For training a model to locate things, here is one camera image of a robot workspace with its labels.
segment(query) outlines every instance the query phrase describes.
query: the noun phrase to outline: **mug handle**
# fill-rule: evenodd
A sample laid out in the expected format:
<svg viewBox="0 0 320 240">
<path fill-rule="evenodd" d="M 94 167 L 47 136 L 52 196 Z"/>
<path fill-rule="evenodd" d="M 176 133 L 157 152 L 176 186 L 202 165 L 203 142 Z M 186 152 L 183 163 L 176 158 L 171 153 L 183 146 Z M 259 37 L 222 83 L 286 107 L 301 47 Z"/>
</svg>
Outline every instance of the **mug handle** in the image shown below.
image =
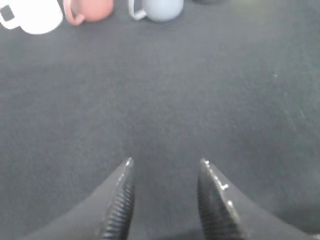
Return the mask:
<svg viewBox="0 0 320 240">
<path fill-rule="evenodd" d="M 135 0 L 129 0 L 129 14 L 134 20 L 141 20 L 147 16 L 144 9 L 135 12 Z"/>
<path fill-rule="evenodd" d="M 80 25 L 85 20 L 85 16 L 78 14 L 76 17 L 73 16 L 72 10 L 71 10 L 71 1 L 72 0 L 63 0 L 63 9 L 65 12 L 66 19 L 69 23 L 72 25 Z"/>
<path fill-rule="evenodd" d="M 5 6 L 9 5 L 8 0 L 0 0 L 0 10 L 3 9 Z M 12 18 L 9 21 L 6 21 L 4 17 L 2 16 L 0 12 L 0 23 L 6 28 L 6 29 L 15 29 L 20 26 L 18 19 L 16 17 Z"/>
</svg>

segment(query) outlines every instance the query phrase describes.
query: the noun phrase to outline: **light blue mug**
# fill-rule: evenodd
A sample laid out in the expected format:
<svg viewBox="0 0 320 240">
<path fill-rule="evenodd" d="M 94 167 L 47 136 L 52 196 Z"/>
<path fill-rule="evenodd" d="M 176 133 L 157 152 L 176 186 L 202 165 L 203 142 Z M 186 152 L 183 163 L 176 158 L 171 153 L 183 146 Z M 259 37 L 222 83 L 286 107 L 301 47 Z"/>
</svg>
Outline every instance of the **light blue mug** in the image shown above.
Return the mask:
<svg viewBox="0 0 320 240">
<path fill-rule="evenodd" d="M 142 9 L 135 11 L 135 0 L 128 0 L 129 14 L 135 20 L 145 17 L 155 22 L 166 22 L 178 17 L 184 9 L 184 0 L 142 0 Z"/>
</svg>

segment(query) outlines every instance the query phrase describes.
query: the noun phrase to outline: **pink mug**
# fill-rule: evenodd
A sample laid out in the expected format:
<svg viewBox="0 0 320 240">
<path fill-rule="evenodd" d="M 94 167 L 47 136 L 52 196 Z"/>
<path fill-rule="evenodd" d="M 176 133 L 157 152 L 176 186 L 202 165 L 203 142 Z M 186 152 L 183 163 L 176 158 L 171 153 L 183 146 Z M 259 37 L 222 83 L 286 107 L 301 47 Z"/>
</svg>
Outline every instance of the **pink mug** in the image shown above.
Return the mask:
<svg viewBox="0 0 320 240">
<path fill-rule="evenodd" d="M 63 0 L 66 19 L 73 25 L 100 21 L 114 10 L 114 0 Z"/>
</svg>

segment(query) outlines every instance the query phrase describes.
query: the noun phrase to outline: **gray carpet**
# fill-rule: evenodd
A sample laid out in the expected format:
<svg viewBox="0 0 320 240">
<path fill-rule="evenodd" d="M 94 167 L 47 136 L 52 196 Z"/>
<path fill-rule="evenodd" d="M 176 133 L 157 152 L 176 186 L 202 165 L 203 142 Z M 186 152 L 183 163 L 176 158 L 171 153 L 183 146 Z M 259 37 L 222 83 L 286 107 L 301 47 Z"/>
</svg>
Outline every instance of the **gray carpet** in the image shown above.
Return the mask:
<svg viewBox="0 0 320 240">
<path fill-rule="evenodd" d="M 127 157 L 130 240 L 202 239 L 198 161 L 320 232 L 320 1 L 185 4 L 177 20 L 0 34 L 0 234 L 61 216 Z"/>
</svg>

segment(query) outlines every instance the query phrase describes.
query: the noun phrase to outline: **white mug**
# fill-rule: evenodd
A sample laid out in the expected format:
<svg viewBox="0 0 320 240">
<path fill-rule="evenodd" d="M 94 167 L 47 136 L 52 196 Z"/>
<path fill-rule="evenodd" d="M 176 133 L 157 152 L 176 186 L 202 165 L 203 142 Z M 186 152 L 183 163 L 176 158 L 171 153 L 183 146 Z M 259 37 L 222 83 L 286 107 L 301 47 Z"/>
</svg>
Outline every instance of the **white mug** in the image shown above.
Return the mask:
<svg viewBox="0 0 320 240">
<path fill-rule="evenodd" d="M 142 9 L 135 12 L 135 0 L 129 0 L 129 14 L 135 20 L 145 17 L 165 22 L 175 19 L 184 9 L 184 0 L 142 0 Z"/>
<path fill-rule="evenodd" d="M 0 10 L 9 6 L 13 19 L 6 21 L 0 13 L 0 23 L 6 29 L 21 27 L 29 34 L 45 34 L 63 20 L 57 0 L 0 0 Z"/>
</svg>

